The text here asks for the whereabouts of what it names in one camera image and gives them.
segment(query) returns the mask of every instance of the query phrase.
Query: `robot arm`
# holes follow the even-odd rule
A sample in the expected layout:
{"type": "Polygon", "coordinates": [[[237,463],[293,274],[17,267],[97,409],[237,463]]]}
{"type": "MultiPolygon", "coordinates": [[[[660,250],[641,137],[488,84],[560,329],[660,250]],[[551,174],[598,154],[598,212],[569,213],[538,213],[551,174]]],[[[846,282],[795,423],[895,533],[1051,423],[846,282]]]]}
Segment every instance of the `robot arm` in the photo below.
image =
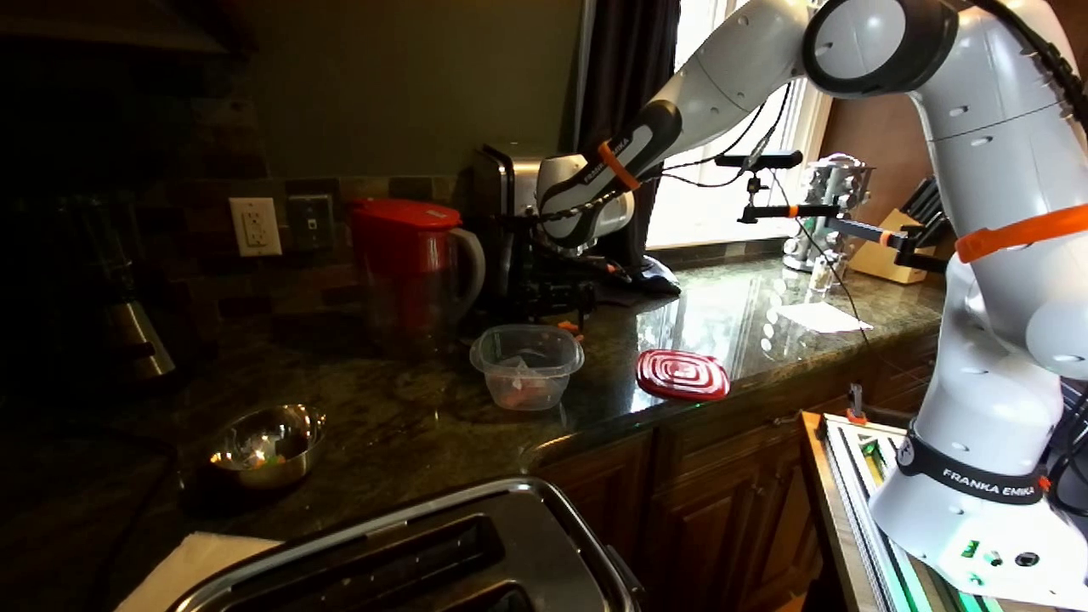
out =
{"type": "Polygon", "coordinates": [[[1044,0],[751,0],[542,213],[553,244],[591,237],[606,202],[795,71],[912,96],[957,236],[999,241],[950,264],[934,378],[874,520],[964,590],[1088,607],[1085,538],[1039,482],[1060,378],[1088,380],[1088,113],[1060,51],[1044,0]]]}

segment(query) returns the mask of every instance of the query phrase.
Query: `granite countertop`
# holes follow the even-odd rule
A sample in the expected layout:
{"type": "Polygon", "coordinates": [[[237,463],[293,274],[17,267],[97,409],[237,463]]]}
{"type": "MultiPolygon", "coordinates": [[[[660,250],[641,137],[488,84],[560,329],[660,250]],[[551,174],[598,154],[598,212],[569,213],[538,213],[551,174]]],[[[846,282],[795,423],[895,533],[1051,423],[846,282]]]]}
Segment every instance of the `granite countertop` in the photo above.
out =
{"type": "Polygon", "coordinates": [[[691,412],[745,409],[864,347],[931,335],[942,284],[895,284],[846,272],[795,274],[778,262],[682,272],[682,299],[598,305],[586,323],[586,366],[566,403],[509,416],[489,403],[466,353],[366,356],[357,312],[306,312],[224,329],[217,353],[156,399],[39,409],[5,402],[5,578],[17,607],[111,607],[192,529],[306,538],[423,496],[529,472],[547,452],[586,449],[691,412]],[[871,323],[818,333],[793,317],[833,305],[871,323]],[[668,403],[632,380],[641,350],[719,356],[734,392],[721,403],[668,403]],[[326,416],[315,472],[266,502],[187,506],[176,443],[276,402],[326,416]]]}

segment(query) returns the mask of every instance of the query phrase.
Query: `clear plastic container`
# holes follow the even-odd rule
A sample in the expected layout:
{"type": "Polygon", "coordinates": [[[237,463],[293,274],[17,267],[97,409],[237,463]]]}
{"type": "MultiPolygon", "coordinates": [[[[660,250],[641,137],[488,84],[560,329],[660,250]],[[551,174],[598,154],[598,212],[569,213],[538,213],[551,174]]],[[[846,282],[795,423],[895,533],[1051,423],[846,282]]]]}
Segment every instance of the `clear plastic container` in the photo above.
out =
{"type": "Polygon", "coordinates": [[[468,350],[489,399],[508,412],[553,409],[586,364],[582,344],[546,323],[489,325],[468,350]]]}

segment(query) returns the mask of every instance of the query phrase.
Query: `container lid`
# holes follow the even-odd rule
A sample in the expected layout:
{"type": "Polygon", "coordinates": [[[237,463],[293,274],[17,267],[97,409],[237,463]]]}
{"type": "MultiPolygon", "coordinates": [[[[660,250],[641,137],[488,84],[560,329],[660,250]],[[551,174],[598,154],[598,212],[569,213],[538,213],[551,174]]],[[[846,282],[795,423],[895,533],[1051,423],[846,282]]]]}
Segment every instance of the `container lid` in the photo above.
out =
{"type": "Polygon", "coordinates": [[[398,202],[398,196],[365,202],[357,208],[357,213],[376,219],[376,222],[404,224],[404,227],[425,227],[425,230],[464,224],[464,213],[455,208],[433,204],[433,202],[398,202]]]}
{"type": "Polygon", "coordinates": [[[682,350],[644,350],[635,361],[635,380],[644,392],[675,402],[721,402],[731,387],[714,356],[682,350]]]}

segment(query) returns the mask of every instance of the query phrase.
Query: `paper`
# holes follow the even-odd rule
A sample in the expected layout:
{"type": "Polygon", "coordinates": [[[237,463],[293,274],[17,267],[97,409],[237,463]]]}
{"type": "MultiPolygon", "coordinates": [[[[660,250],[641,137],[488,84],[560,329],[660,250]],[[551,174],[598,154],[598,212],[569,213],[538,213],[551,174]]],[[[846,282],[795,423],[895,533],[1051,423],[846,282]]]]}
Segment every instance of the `paper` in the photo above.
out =
{"type": "Polygon", "coordinates": [[[119,612],[162,612],[208,576],[276,544],[279,542],[194,529],[131,590],[119,612]]]}
{"type": "Polygon", "coordinates": [[[830,304],[790,304],[790,305],[778,305],[774,312],[818,333],[846,333],[846,329],[871,325],[830,304]]]}

